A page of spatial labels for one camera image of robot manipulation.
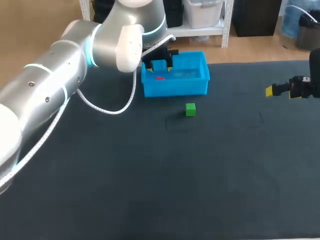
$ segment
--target green block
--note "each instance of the green block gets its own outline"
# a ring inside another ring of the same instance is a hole
[[[187,117],[196,116],[196,104],[195,103],[187,103],[185,105],[185,115]]]

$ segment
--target black mat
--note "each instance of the black mat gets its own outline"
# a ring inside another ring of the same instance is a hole
[[[309,63],[216,64],[210,74],[207,96],[146,99],[139,84],[118,116],[73,96],[0,196],[0,240],[320,237],[320,101],[265,98],[270,84],[309,75]],[[131,86],[131,74],[101,68],[81,88],[118,110]],[[196,117],[182,116],[185,103]]]

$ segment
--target shelving unit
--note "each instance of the shelving unit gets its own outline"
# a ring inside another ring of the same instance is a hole
[[[82,16],[84,20],[90,21],[90,0],[79,0]],[[225,0],[225,14],[224,18],[220,18],[219,23],[216,26],[192,29],[188,23],[184,20],[183,25],[179,27],[169,28],[169,34],[173,34],[175,37],[194,37],[194,36],[213,36],[222,35],[222,48],[228,46],[229,33],[232,12],[234,8],[234,0]]]

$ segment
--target white cable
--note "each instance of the white cable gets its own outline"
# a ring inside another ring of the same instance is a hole
[[[296,9],[299,9],[301,10],[302,12],[304,12],[305,14],[307,14],[313,21],[315,21],[316,23],[318,23],[318,21],[313,17],[311,16],[307,11],[303,10],[302,8],[298,7],[298,6],[295,6],[295,5],[288,5],[286,6],[287,7],[293,7],[293,8],[296,8]]]
[[[165,44],[167,41],[169,41],[170,39],[175,41],[176,37],[173,36],[172,34],[169,35],[169,36],[166,36],[162,41],[160,41],[159,43],[157,43],[153,47],[151,47],[148,50],[146,50],[145,52],[143,52],[141,57],[143,58],[145,55],[147,55],[147,54],[151,53],[152,51],[156,50],[157,48],[159,48],[160,46]],[[128,109],[128,107],[130,106],[130,104],[132,103],[132,101],[134,99],[134,96],[135,96],[135,92],[136,92],[136,86],[137,86],[137,70],[134,70],[134,72],[133,72],[133,86],[132,86],[131,96],[130,96],[129,101],[127,102],[127,104],[122,109],[120,109],[119,111],[104,110],[104,109],[92,104],[90,101],[88,101],[88,99],[86,99],[86,97],[84,96],[84,94],[81,92],[80,89],[78,89],[76,92],[79,94],[80,98],[85,102],[85,104],[87,104],[89,107],[93,108],[94,110],[97,110],[97,111],[99,111],[99,112],[101,112],[103,114],[118,115],[118,114],[122,114],[124,111],[126,111]]]
[[[16,166],[14,166],[12,170],[0,180],[0,188],[3,187],[6,183],[8,183],[30,161],[30,159],[36,154],[36,152],[46,142],[46,140],[48,139],[52,131],[55,129],[62,114],[64,113],[68,102],[69,102],[69,99],[60,107],[52,123],[50,124],[48,129],[45,131],[44,135],[36,143],[36,145],[34,145],[34,147],[28,152],[28,154],[25,155],[25,157]]]
[[[94,110],[99,111],[100,113],[103,114],[109,114],[109,115],[118,115],[118,114],[122,114],[125,110],[128,109],[128,107],[130,106],[130,104],[132,103],[132,100],[134,99],[135,96],[135,92],[136,92],[136,86],[137,86],[137,70],[134,70],[133,72],[133,86],[132,86],[132,92],[131,92],[131,96],[129,98],[129,101],[127,102],[127,104],[120,109],[119,111],[108,111],[108,110],[104,110],[96,105],[93,105],[91,102],[88,101],[88,99],[86,99],[86,97],[84,96],[84,94],[80,91],[80,89],[78,89],[76,92],[79,94],[80,98],[85,102],[85,104],[87,104],[89,107],[93,108]]]

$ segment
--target plastic container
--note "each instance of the plastic container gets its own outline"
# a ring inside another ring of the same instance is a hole
[[[320,0],[288,0],[283,16],[282,34],[290,38],[296,38],[299,32],[299,19],[303,12],[291,5],[305,11],[316,10],[320,9]]]
[[[312,51],[320,48],[320,10],[310,10],[308,13],[317,22],[305,13],[301,15],[296,46],[305,51]]]
[[[225,0],[183,0],[186,20],[192,29],[202,29],[219,23]]]
[[[182,26],[185,11],[182,0],[163,0],[163,5],[168,28]]]
[[[141,81],[145,97],[206,95],[210,80],[203,51],[180,52],[173,56],[173,68],[165,60],[152,61],[153,72],[142,63]]]

